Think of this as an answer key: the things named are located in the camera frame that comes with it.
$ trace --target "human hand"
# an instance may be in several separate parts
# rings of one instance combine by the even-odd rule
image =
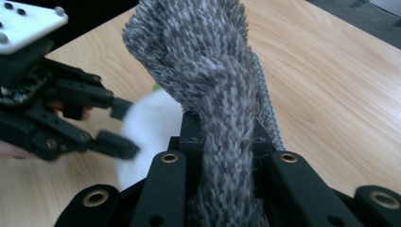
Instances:
[[[62,112],[63,105],[59,101],[51,101],[46,104],[46,108],[53,114],[59,114],[59,112]],[[90,117],[89,111],[92,109],[93,107],[84,108],[82,112],[82,120],[89,119]],[[23,148],[19,148],[12,144],[6,143],[4,141],[0,141],[0,157],[14,157],[17,159],[38,158],[35,154],[30,153],[24,150]]]

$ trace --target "white fabric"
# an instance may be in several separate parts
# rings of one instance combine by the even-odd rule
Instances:
[[[144,96],[130,107],[121,134],[140,149],[131,160],[116,160],[122,190],[148,175],[153,157],[167,150],[171,136],[180,135],[182,120],[181,105],[162,89]]]

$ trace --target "grey knitted sock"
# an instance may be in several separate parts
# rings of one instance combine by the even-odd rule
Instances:
[[[256,117],[276,148],[283,145],[262,69],[247,45],[244,6],[237,0],[143,0],[123,39],[185,111],[200,115],[203,169],[190,223],[267,226],[262,203],[253,197]]]

